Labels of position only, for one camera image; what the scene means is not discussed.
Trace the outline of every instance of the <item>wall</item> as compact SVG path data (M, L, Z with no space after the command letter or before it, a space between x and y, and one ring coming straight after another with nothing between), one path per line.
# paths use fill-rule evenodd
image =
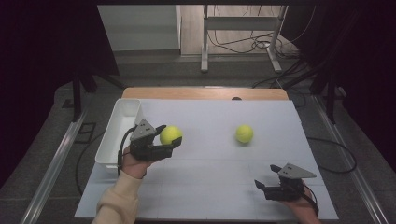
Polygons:
M180 6L98 6L113 51L180 49Z

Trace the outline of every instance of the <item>sleeve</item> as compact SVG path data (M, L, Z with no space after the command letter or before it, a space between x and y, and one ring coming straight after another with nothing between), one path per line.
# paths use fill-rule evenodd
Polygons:
M137 191L141 183L141 179L120 171L116 184L102 195L93 223L134 223L138 204Z

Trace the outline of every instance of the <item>gray floor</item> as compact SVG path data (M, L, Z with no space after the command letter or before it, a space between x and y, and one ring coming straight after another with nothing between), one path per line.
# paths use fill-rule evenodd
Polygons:
M209 72L200 72L199 57L176 55L126 55L116 54L120 77L115 77L127 86L224 86L247 87L259 80L278 76L272 70L265 55L245 57L211 56ZM284 68L293 60L282 60ZM90 220L74 218L80 195L76 184L84 189L94 164L94 155L106 129L114 103L122 95L122 90L95 78L98 91L93 95L84 123L94 122L93 138L88 144L75 143L63 165L63 169L50 192L49 198L37 223L90 223ZM307 136L331 139L325 122L318 112L314 98L309 94L311 80L306 80L288 91L295 103ZM268 88L269 84L258 88ZM0 222L19 223L35 191L73 118L73 109L64 108L64 102L72 99L70 84L59 88L55 94L55 104L40 133L35 138L24 159L8 182L0 189ZM396 174L376 150L375 146L349 117L342 107L342 100L335 104L336 127L346 145L356 155L359 169L364 174L375 197L389 219L396 223ZM77 140L87 140L86 134L79 134ZM338 148L331 144L309 141L318 164L327 167L345 168ZM357 191L351 175L334 175L323 171L326 186L340 220L325 223L375 223L371 218L361 193Z

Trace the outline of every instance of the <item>tennis ball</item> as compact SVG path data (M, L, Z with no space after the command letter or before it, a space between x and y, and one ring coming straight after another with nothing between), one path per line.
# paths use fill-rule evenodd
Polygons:
M181 136L183 136L183 133L177 126L166 126L160 133L160 141L163 145L169 145Z
M241 143L248 143L253 138L253 129L243 124L236 129L235 137Z

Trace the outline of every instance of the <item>hand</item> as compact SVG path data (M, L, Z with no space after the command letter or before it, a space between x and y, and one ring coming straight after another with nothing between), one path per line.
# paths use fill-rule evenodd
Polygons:
M309 198L312 198L311 191L307 187L304 187L304 194ZM297 216L302 224L321 223L315 213L314 208L306 199L299 198L296 201L281 203L285 204L293 212L293 214Z
M122 171L136 179L142 179L145 176L147 169L155 161L138 161L129 153L129 147L123 150L122 156Z

